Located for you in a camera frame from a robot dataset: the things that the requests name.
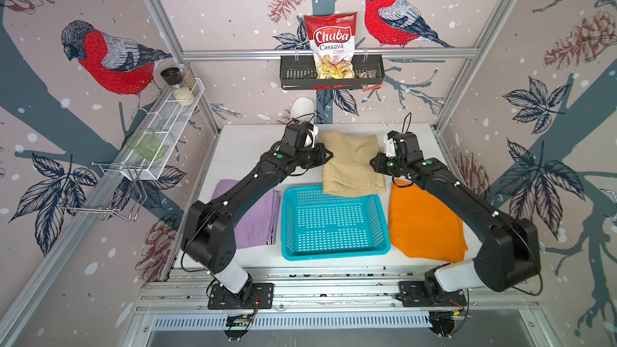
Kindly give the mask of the beige long pants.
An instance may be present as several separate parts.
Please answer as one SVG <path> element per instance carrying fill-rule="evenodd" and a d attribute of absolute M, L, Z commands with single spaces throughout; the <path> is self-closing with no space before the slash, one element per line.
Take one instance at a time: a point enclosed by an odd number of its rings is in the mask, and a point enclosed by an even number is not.
<path fill-rule="evenodd" d="M 384 176 L 370 164 L 380 153 L 376 135 L 349 136 L 331 130 L 323 133 L 320 141 L 333 153 L 323 165 L 325 194 L 356 198 L 387 192 Z"/>

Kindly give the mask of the orange long pants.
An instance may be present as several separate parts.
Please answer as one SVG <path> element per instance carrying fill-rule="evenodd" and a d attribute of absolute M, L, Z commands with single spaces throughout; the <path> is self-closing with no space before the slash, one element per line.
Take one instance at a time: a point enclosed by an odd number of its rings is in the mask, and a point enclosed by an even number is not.
<path fill-rule="evenodd" d="M 390 193 L 390 243 L 408 258 L 459 263 L 468 246 L 463 221 L 439 199 L 409 182 Z"/>

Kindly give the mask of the purple long pants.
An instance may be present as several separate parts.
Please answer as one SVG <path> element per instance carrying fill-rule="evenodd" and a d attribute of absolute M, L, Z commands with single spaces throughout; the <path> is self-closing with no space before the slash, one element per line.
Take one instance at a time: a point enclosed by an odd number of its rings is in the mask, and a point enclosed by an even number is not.
<path fill-rule="evenodd" d="M 236 248 L 274 245 L 281 211 L 281 195 L 270 190 L 241 218 L 235 227 Z"/>

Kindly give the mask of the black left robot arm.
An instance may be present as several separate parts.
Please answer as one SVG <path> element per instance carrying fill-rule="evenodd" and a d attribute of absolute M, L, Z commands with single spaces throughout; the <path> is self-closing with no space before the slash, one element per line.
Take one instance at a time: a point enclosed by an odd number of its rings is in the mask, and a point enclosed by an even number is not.
<path fill-rule="evenodd" d="M 236 225 L 262 196 L 298 167 L 310 170 L 334 157 L 317 141 L 317 135 L 318 128 L 308 121 L 288 123 L 283 137 L 260 156 L 244 178 L 218 198 L 194 202 L 188 210 L 182 251 L 201 263 L 237 300 L 251 295 L 252 278 L 236 259 Z"/>

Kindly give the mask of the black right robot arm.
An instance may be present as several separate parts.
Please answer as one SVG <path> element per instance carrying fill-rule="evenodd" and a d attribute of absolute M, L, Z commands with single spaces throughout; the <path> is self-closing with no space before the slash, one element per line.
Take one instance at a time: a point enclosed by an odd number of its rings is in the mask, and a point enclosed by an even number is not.
<path fill-rule="evenodd" d="M 450 292 L 514 289 L 541 274 L 538 229 L 491 206 L 436 158 L 425 159 L 414 133 L 390 131 L 385 150 L 371 160 L 375 172 L 393 181 L 405 178 L 456 214 L 481 242 L 471 260 L 435 267 L 424 275 L 424 295 L 435 300 Z"/>

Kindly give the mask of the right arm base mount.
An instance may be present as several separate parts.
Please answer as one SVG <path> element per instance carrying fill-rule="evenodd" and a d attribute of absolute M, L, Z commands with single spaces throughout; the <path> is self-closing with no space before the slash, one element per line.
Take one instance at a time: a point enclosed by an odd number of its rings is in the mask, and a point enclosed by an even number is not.
<path fill-rule="evenodd" d="M 465 308 L 467 297 L 462 290 L 445 292 L 431 283 L 419 280 L 400 281 L 395 299 L 406 308 L 456 307 Z"/>

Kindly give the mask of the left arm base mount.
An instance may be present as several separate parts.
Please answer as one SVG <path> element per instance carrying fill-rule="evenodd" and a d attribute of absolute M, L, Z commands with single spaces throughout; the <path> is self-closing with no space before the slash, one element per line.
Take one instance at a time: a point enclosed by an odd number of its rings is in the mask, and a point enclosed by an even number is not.
<path fill-rule="evenodd" d="M 214 283 L 208 293 L 209 310 L 226 309 L 270 309 L 273 306 L 274 287 L 272 283 L 252 283 L 233 293 Z"/>

